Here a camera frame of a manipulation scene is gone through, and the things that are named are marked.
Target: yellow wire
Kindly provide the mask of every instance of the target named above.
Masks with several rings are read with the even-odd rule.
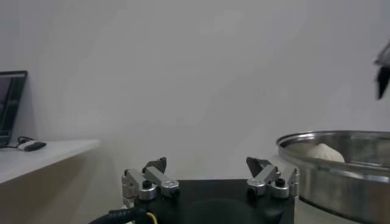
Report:
[[[149,216],[153,220],[153,224],[157,224],[156,216],[153,213],[147,212],[146,215]]]

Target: steamed bun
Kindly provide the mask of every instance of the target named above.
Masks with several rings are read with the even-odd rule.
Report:
[[[319,144],[307,151],[307,157],[344,163],[344,157],[326,144]]]

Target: white table surface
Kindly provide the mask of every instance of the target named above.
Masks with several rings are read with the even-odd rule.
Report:
[[[33,152],[0,149],[0,184],[98,147],[99,140],[47,142]]]

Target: stainless steel bowl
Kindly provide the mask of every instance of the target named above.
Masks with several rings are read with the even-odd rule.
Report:
[[[346,163],[308,158],[324,143]],[[363,223],[390,223],[390,132],[316,131],[277,140],[279,155],[300,170],[300,198]]]

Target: laptop screen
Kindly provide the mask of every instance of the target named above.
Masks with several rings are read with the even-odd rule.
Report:
[[[26,75],[26,71],[0,72],[0,146],[11,137]]]

